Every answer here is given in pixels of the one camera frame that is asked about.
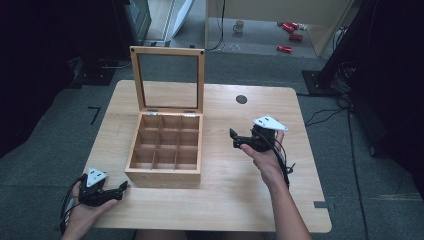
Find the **person's right hand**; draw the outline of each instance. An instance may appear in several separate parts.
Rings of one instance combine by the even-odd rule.
[[[276,141],[282,144],[283,138],[284,132],[277,131]],[[278,142],[275,142],[275,147],[281,151],[281,145]],[[276,181],[284,181],[277,156],[272,150],[257,152],[247,144],[242,144],[240,149],[253,158],[253,164],[261,171],[262,180],[268,187],[272,187]]]

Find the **person's left hand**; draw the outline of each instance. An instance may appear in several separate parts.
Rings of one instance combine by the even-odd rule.
[[[68,225],[62,239],[83,239],[100,215],[118,203],[118,200],[112,199],[99,207],[89,207],[84,204],[79,204],[78,195],[80,186],[81,181],[75,184],[72,189],[74,206],[76,207],[71,210]]]

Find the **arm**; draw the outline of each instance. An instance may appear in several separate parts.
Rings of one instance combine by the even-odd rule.
[[[74,188],[72,189],[73,196],[78,196],[80,185],[81,182],[75,184]],[[75,208],[72,209],[68,225],[66,226],[65,233],[62,236],[62,240],[84,239],[84,236],[91,229],[100,215],[118,203],[118,200],[112,199],[100,207],[89,207],[83,204],[79,204],[78,197],[75,197],[74,201]]]
[[[277,132],[277,141],[282,142],[284,133]],[[277,239],[312,239],[302,217],[293,201],[272,150],[256,152],[247,144],[240,148],[251,158],[261,171],[262,180],[268,186],[271,195]]]

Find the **hand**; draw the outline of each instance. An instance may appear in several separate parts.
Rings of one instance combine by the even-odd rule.
[[[281,150],[280,143],[282,144],[283,138],[284,132],[277,131],[276,141],[279,143],[275,142],[275,147],[278,151]],[[253,164],[261,171],[262,180],[268,187],[271,187],[276,181],[284,181],[277,156],[272,149],[266,152],[257,152],[247,144],[242,144],[240,148],[253,158]]]
[[[91,229],[100,215],[118,203],[118,200],[112,199],[99,207],[89,207],[84,204],[79,204],[78,195],[80,186],[81,181],[75,184],[72,189],[75,208],[71,211],[68,225],[62,239],[83,239],[85,234],[87,234],[87,232]]]

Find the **box hinge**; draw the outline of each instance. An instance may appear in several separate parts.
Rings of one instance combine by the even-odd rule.
[[[147,115],[158,115],[158,110],[147,110]]]
[[[186,111],[184,114],[185,117],[195,117],[196,112],[195,111]]]

